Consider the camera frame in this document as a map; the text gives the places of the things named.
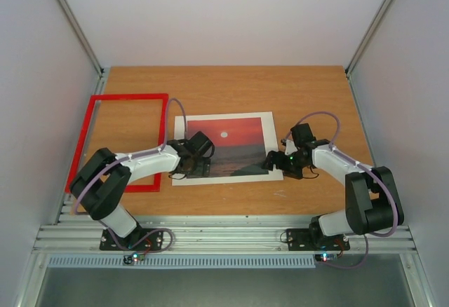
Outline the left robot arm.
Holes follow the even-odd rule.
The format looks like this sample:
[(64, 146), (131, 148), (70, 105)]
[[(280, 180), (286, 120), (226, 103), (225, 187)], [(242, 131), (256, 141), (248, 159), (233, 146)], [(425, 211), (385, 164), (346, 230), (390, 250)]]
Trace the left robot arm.
[(133, 153), (97, 150), (69, 185), (76, 198), (74, 211), (82, 207), (92, 220), (100, 222), (121, 250), (136, 250), (150, 235), (121, 204), (126, 187), (145, 177), (167, 173), (208, 177), (215, 145), (201, 131), (189, 139), (166, 140), (163, 144)]

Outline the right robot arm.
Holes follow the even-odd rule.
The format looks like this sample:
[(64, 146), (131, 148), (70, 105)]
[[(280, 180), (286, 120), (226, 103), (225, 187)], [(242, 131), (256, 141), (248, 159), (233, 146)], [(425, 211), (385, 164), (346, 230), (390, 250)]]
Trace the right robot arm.
[(286, 177), (303, 179), (305, 169), (320, 169), (344, 187), (344, 209), (311, 219), (308, 228), (286, 230), (289, 250), (335, 250), (349, 245), (346, 235), (389, 237), (404, 221), (396, 182), (387, 167), (360, 163), (327, 139), (317, 139), (309, 124), (291, 128), (284, 151), (270, 151), (263, 169), (280, 170)]

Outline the red picture frame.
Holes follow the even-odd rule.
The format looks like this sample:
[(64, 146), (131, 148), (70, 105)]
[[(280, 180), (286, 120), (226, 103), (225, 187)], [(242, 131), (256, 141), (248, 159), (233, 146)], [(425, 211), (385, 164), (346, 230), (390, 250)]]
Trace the red picture frame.
[(67, 177), (67, 183), (65, 186), (65, 192), (69, 193), (70, 182), (76, 175), (78, 167), (81, 161), (81, 155), (83, 153), (84, 144), (86, 143), (86, 138), (88, 134), (89, 127), (91, 125), (91, 119), (93, 117), (93, 112), (96, 104), (101, 101), (128, 101), (128, 100), (161, 100), (161, 118), (159, 121), (159, 136), (158, 144), (162, 144), (165, 135), (166, 123), (165, 115), (167, 113), (168, 106), (168, 93), (143, 93), (143, 94), (106, 94), (106, 95), (92, 95), (89, 99), (89, 103), (86, 109), (86, 113), (83, 119), (81, 130), (79, 133), (78, 142), (76, 144), (76, 149), (72, 159), (72, 164), (69, 169), (69, 175)]

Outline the sunset photo with white mat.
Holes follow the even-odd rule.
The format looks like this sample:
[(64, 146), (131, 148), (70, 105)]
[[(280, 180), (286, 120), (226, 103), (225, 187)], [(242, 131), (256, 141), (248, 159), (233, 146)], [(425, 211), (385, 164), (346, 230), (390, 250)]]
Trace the sunset photo with white mat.
[(176, 175), (173, 186), (234, 184), (283, 180), (282, 171), (264, 170), (270, 151), (278, 149), (272, 112), (175, 117), (174, 138), (203, 132), (215, 145), (208, 177)]

